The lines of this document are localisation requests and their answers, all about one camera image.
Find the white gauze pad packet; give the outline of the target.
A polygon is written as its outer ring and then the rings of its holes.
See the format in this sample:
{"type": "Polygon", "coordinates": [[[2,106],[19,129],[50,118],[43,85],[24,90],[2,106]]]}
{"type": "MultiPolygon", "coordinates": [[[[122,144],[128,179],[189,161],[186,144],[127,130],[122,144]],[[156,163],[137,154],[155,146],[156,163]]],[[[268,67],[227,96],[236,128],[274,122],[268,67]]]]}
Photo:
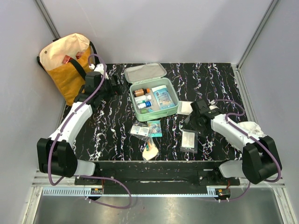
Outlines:
{"type": "Polygon", "coordinates": [[[191,101],[179,101],[177,114],[189,115],[192,112],[191,101]]]}

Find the brown bottle orange cap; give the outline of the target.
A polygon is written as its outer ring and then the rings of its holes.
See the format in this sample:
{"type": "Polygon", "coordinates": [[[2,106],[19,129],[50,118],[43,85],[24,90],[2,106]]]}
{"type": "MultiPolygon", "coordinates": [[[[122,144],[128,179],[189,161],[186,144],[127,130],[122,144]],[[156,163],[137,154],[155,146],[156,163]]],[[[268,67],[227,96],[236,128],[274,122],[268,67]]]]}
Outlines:
{"type": "Polygon", "coordinates": [[[145,95],[145,94],[147,94],[149,92],[150,92],[149,88],[146,88],[146,89],[145,88],[141,88],[141,89],[133,91],[133,95],[136,98],[136,97],[143,96],[143,95],[145,95]]]}

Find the white pill bottle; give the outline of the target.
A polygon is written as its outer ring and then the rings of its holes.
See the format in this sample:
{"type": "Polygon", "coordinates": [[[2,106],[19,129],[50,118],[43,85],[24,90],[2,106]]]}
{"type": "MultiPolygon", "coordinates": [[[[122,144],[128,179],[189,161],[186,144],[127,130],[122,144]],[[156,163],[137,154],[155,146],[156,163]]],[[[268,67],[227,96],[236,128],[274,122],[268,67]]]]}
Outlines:
{"type": "Polygon", "coordinates": [[[152,99],[151,95],[142,95],[142,96],[136,97],[135,102],[138,105],[141,103],[145,103],[147,101],[151,101],[151,99],[152,99]]]}

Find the small green box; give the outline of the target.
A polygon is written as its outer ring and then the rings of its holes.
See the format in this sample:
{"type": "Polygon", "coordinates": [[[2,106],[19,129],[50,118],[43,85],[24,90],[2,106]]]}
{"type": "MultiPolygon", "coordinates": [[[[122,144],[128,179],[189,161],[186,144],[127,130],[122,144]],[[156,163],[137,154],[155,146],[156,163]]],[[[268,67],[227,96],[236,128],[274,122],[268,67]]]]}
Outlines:
{"type": "Polygon", "coordinates": [[[142,110],[141,110],[141,114],[146,114],[147,112],[148,112],[147,109],[142,109],[142,110]]]}

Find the mint green medicine case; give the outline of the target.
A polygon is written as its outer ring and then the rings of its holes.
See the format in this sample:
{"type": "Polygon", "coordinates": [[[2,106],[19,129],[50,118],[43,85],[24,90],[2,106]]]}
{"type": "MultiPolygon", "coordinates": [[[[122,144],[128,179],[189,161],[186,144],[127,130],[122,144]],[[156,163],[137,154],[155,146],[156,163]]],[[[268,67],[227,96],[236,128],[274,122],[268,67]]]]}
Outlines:
{"type": "Polygon", "coordinates": [[[165,68],[160,63],[148,63],[143,65],[138,65],[134,67],[126,68],[124,71],[126,81],[131,84],[129,88],[129,93],[132,99],[133,109],[135,112],[135,116],[138,121],[145,122],[155,119],[160,119],[163,117],[171,116],[177,113],[178,110],[178,96],[172,85],[170,79],[166,78],[167,74],[165,68]],[[167,109],[159,109],[157,101],[153,95],[152,88],[166,85],[168,92],[175,104],[174,107],[167,109]],[[138,109],[137,104],[135,102],[135,97],[133,95],[133,91],[141,89],[141,88],[149,88],[150,92],[145,95],[151,95],[151,107],[147,107],[144,109],[153,109],[153,112],[147,112],[146,114],[141,114],[141,110],[138,109]]]}

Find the blue mask packet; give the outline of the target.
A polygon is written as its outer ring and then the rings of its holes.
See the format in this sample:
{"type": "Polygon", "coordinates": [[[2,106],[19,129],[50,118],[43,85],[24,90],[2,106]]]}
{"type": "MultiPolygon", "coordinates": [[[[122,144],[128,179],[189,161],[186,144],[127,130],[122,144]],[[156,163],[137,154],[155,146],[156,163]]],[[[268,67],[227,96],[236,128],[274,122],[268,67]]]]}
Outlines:
{"type": "Polygon", "coordinates": [[[154,87],[152,88],[152,92],[157,101],[159,109],[163,110],[175,106],[166,85],[154,87]]]}

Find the teal plaster packet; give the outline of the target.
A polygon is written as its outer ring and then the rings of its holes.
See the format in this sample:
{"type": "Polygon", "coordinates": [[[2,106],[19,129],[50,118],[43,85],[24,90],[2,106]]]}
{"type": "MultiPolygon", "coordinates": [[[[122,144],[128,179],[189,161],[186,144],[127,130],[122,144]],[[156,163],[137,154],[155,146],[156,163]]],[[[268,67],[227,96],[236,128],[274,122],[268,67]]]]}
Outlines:
{"type": "Polygon", "coordinates": [[[147,125],[149,127],[150,136],[152,138],[163,136],[161,122],[159,120],[148,121],[147,125]]]}

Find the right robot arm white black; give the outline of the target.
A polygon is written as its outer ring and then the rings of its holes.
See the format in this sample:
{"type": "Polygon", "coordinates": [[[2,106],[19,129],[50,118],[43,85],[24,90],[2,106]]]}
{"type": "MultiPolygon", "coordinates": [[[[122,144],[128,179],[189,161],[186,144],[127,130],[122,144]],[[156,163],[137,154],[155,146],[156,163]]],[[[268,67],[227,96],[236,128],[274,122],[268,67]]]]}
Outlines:
{"type": "Polygon", "coordinates": [[[216,132],[242,154],[241,160],[223,162],[213,172],[216,184],[223,185],[229,178],[246,178],[252,184],[281,179],[282,164],[272,137],[251,133],[234,122],[230,113],[222,112],[215,101],[208,105],[204,100],[197,100],[189,103],[187,108],[191,111],[184,123],[195,133],[205,137],[216,132]]]}

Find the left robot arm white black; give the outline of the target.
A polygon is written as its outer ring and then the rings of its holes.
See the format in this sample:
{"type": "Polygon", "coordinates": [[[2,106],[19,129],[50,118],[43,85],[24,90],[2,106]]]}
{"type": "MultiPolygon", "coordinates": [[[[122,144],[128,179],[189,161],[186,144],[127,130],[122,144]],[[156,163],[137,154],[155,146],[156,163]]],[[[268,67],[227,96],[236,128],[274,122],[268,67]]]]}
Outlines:
{"type": "Polygon", "coordinates": [[[73,145],[85,122],[97,111],[102,100],[123,94],[117,76],[110,79],[106,65],[91,64],[91,72],[85,76],[85,84],[71,106],[71,110],[57,130],[37,143],[39,170],[61,177],[85,176],[90,184],[100,182],[101,173],[90,161],[76,158],[73,145]]]}

